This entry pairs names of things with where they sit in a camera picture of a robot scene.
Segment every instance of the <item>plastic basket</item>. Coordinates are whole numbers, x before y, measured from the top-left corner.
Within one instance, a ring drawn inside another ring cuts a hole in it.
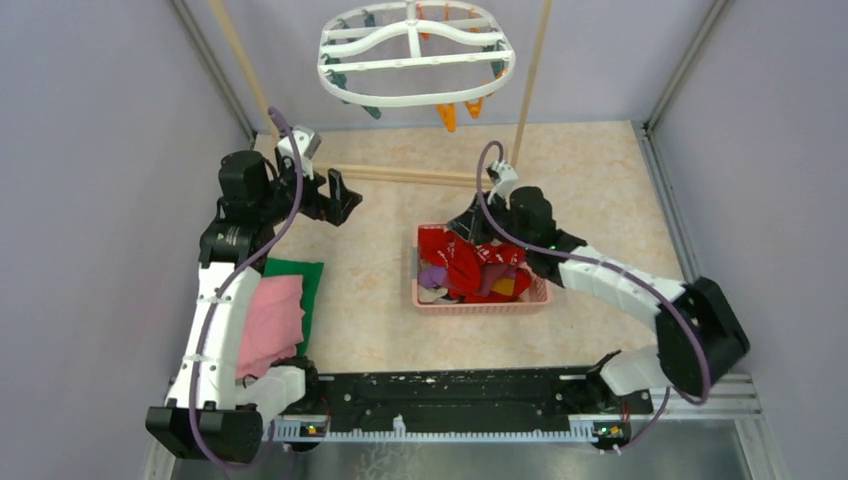
[[[540,312],[545,305],[551,303],[553,292],[551,284],[533,275],[530,285],[518,301],[510,303],[455,303],[449,305],[420,303],[418,301],[418,273],[421,266],[418,254],[418,231],[427,228],[444,229],[442,223],[425,223],[418,225],[412,236],[412,304],[422,315],[531,315]]]

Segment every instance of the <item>green towel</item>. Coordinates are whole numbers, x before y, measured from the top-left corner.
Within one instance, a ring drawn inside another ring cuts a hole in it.
[[[297,345],[297,354],[306,355],[306,347],[309,346],[309,335],[312,333],[312,312],[315,311],[315,296],[318,294],[318,284],[321,283],[321,274],[324,272],[323,263],[291,262],[277,258],[269,258],[265,264],[266,277],[278,275],[302,275],[303,297],[300,299],[300,308],[303,314],[303,342]]]

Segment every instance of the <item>pink towel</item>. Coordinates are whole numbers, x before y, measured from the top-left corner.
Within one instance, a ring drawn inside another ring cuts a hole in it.
[[[253,293],[239,348],[236,377],[260,377],[277,359],[296,353],[303,341],[303,276],[281,275],[259,281]]]

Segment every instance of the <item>white wall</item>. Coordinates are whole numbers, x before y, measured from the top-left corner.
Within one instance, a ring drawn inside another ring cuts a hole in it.
[[[137,478],[246,146],[164,0],[0,7],[0,470]]]
[[[263,130],[244,75],[233,57],[206,0],[186,0],[216,52],[251,122]],[[435,107],[384,109],[372,120],[361,108],[343,105],[318,83],[321,30],[331,19],[369,3],[363,0],[225,0],[239,36],[260,78],[268,101],[297,112],[294,120],[317,129],[385,128],[441,125]],[[518,56],[510,83],[486,99],[479,120],[458,105],[459,125],[515,123],[536,36],[542,0],[472,0],[490,11]],[[647,118],[665,82],[711,5],[711,0],[556,0],[551,12],[530,121],[634,120]],[[388,23],[380,19],[378,24]],[[380,47],[363,59],[409,55],[405,38]],[[422,42],[425,55],[444,53],[447,45]],[[407,74],[350,75],[352,90],[379,95],[428,93],[471,88],[491,81],[488,65],[415,69]]]
[[[845,478],[848,2],[735,2],[659,131],[794,478]]]

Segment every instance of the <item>gray floor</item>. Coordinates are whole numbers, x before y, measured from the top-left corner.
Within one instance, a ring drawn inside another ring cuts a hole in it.
[[[328,444],[293,455],[275,446],[242,480],[750,479],[733,422],[668,422],[621,457],[528,444]],[[179,462],[174,480],[224,478],[208,462]]]

